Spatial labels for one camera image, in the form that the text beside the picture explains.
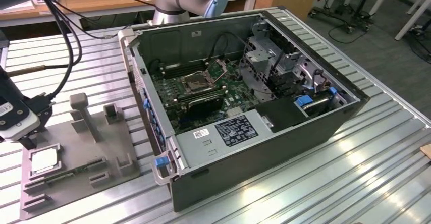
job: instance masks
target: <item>motherboard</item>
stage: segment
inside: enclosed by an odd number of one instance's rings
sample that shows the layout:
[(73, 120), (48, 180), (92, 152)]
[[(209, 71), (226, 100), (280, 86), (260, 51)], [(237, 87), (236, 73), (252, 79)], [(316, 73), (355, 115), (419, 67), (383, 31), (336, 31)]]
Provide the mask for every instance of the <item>motherboard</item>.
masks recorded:
[(238, 61), (216, 59), (204, 70), (152, 80), (176, 134), (232, 117), (258, 104), (238, 74)]

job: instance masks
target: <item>aluminum extrusion table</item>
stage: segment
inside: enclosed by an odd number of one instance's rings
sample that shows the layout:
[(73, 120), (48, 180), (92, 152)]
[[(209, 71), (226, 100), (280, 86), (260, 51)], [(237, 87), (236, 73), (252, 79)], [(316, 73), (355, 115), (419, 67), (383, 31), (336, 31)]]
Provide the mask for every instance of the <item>aluminum extrusion table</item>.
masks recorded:
[[(89, 111), (122, 107), (141, 176), (24, 223), (413, 223), (431, 221), (431, 167), (419, 147), (429, 120), (285, 10), (273, 16), (372, 97), (359, 115), (316, 148), (204, 200), (172, 211), (166, 186), (154, 183), (152, 150), (114, 39), (81, 35), (82, 61), (56, 98), (49, 124), (69, 120), (68, 96), (85, 91)], [(114, 29), (97, 31), (110, 34)], [(13, 41), (6, 70), (66, 61), (60, 36)], [(24, 93), (50, 92), (64, 70), (18, 76)], [(0, 144), (0, 223), (18, 222), (20, 145)]]

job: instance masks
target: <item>blue latch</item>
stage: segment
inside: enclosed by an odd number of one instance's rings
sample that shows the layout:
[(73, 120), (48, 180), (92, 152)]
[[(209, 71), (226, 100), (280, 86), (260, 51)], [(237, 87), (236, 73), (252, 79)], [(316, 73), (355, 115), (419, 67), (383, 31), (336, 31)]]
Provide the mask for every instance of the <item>blue latch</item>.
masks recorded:
[(149, 109), (149, 107), (150, 107), (150, 105), (149, 105), (149, 100), (148, 100), (148, 99), (145, 99), (145, 100), (142, 101), (142, 108), (144, 108), (144, 109)]
[(154, 160), (156, 168), (161, 168), (166, 165), (169, 165), (169, 159), (168, 157), (158, 157)]
[(329, 92), (331, 92), (331, 94), (336, 94), (336, 88), (331, 87)]
[(303, 95), (296, 99), (296, 104), (303, 107), (305, 104), (309, 104), (312, 102), (312, 98), (309, 95)]

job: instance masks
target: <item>green circuit board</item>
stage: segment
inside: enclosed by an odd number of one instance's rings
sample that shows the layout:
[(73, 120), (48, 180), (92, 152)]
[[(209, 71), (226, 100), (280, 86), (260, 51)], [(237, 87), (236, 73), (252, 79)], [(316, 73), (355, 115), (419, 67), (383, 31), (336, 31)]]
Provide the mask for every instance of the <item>green circuit board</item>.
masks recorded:
[[(185, 104), (181, 104), (181, 101), (178, 100), (189, 95), (189, 89), (186, 89), (186, 85), (184, 84), (184, 76), (172, 79), (162, 79), (160, 75), (152, 77), (157, 94), (176, 134), (228, 118), (229, 116), (226, 115), (226, 111), (230, 109), (238, 107), (241, 111), (246, 111), (258, 104), (256, 96), (252, 94), (244, 81), (240, 80), (237, 65), (230, 61), (225, 62), (226, 72), (212, 85), (217, 90), (194, 97), (196, 99), (208, 97), (209, 95), (221, 94), (222, 106), (220, 110), (213, 111), (206, 117), (190, 119), (186, 123), (184, 123), (184, 119), (181, 118)], [(224, 70), (217, 63), (209, 65), (206, 76), (209, 76), (214, 81), (222, 74)]]

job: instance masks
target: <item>white sticker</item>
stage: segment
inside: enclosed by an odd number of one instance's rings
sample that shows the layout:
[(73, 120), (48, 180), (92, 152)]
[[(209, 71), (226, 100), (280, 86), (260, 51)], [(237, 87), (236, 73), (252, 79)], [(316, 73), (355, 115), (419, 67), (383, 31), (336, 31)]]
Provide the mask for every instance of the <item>white sticker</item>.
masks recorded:
[(8, 113), (9, 111), (12, 111), (13, 106), (10, 105), (9, 102), (4, 103), (2, 105), (0, 105), (0, 116), (2, 116), (5, 113)]
[(209, 131), (208, 131), (208, 129), (205, 128), (205, 129), (201, 129), (200, 131), (197, 131), (197, 132), (193, 132), (193, 135), (194, 135), (194, 138), (197, 139), (197, 138), (200, 138), (200, 137), (204, 137), (205, 135), (209, 135)]

